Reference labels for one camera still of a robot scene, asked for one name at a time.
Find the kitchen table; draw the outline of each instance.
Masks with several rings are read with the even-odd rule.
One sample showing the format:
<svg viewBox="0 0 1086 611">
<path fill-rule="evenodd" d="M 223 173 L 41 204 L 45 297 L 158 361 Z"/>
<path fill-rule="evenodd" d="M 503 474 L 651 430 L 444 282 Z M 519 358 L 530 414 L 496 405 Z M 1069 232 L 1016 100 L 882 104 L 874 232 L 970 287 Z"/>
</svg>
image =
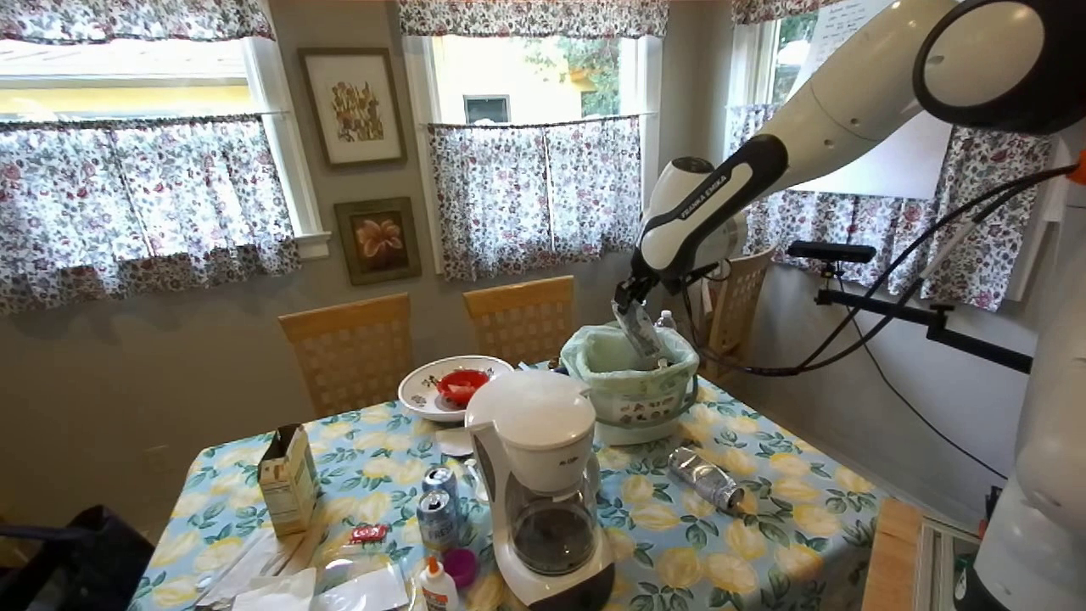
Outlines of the kitchen table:
<svg viewBox="0 0 1086 611">
<path fill-rule="evenodd" d="M 357 523 L 385 523 L 387 556 L 414 579 L 425 556 L 414 514 L 422 479 L 444 463 L 435 430 L 394 401 L 307 422 L 324 489 L 317 559 L 334 556 Z M 247 537 L 273 530 L 255 472 L 270 439 L 223 441 L 193 460 L 133 607 L 193 607 L 202 580 Z M 875 486 L 714 385 L 683 414 L 678 439 L 704 446 L 743 486 L 741 511 L 714 511 L 666 468 L 676 441 L 599 450 L 599 520 L 619 559 L 612 607 L 860 607 L 886 500 Z M 509 599 L 485 546 L 464 599 L 470 607 L 503 607 Z"/>
</svg>

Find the bottle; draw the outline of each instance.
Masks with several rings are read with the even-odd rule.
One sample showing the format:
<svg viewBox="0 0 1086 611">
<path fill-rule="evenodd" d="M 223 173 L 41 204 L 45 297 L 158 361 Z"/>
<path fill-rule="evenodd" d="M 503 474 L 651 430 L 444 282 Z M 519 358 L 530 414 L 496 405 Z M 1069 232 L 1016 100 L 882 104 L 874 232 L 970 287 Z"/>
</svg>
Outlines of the bottle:
<svg viewBox="0 0 1086 611">
<path fill-rule="evenodd" d="M 464 611 L 464 601 L 437 556 L 429 556 L 422 572 L 422 599 L 429 611 Z"/>
</svg>

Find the plate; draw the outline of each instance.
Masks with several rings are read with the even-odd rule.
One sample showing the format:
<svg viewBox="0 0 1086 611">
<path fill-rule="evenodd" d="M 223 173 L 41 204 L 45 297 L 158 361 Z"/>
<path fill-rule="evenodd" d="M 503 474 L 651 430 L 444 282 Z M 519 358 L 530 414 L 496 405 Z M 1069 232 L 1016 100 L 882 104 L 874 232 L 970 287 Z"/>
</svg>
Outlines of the plate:
<svg viewBox="0 0 1086 611">
<path fill-rule="evenodd" d="M 498 374 L 498 371 L 514 371 L 514 366 L 506 361 L 485 358 L 485 353 L 431 361 L 400 382 L 400 387 L 396 387 L 400 409 L 425 417 L 425 422 L 464 422 L 470 409 L 461 409 L 461 410 L 453 409 L 435 387 L 435 382 L 442 382 L 453 371 Z"/>
</svg>

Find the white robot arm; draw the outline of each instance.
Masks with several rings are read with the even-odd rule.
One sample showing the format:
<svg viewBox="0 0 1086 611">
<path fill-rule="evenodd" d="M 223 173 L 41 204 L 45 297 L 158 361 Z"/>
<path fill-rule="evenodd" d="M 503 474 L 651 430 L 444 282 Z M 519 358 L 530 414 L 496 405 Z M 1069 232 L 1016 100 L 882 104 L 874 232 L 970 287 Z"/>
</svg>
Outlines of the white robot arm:
<svg viewBox="0 0 1086 611">
<path fill-rule="evenodd" d="M 717 170 L 676 159 L 678 173 L 661 173 L 707 181 L 683 201 L 651 196 L 631 273 L 615 290 L 619 324 L 651 349 L 642 302 L 654 287 L 686 290 L 700 245 L 722 222 L 852 162 L 919 109 L 954 126 L 1057 134 L 1086 117 L 1082 74 L 1082 0 L 892 0 L 729 159 Z M 1086 450 L 1076 439 L 1086 430 L 1086 273 L 1066 292 L 1034 353 L 1020 468 L 977 556 L 991 607 L 1086 605 Z"/>
</svg>

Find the blue floral tablecloth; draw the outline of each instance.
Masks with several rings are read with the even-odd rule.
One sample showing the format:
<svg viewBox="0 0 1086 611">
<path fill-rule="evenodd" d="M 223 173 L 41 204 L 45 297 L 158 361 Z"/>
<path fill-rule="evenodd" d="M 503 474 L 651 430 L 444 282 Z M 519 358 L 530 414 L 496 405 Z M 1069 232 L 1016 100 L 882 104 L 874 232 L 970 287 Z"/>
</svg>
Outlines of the blue floral tablecloth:
<svg viewBox="0 0 1086 611">
<path fill-rule="evenodd" d="M 414 575 L 422 479 L 442 467 L 435 426 L 374 405 L 307 430 L 324 489 L 317 559 L 328 559 L 357 523 L 385 523 L 385 555 Z M 270 439 L 193 460 L 133 607 L 193 607 L 202 580 L 273 530 L 255 479 Z M 666 468 L 668 446 L 601 450 L 599 520 L 619 556 L 612 607 L 860 607 L 878 489 L 711 385 L 683 417 L 683 439 L 743 486 L 741 514 L 717 514 L 678 484 Z M 485 549 L 464 599 L 471 607 L 509 599 Z"/>
</svg>

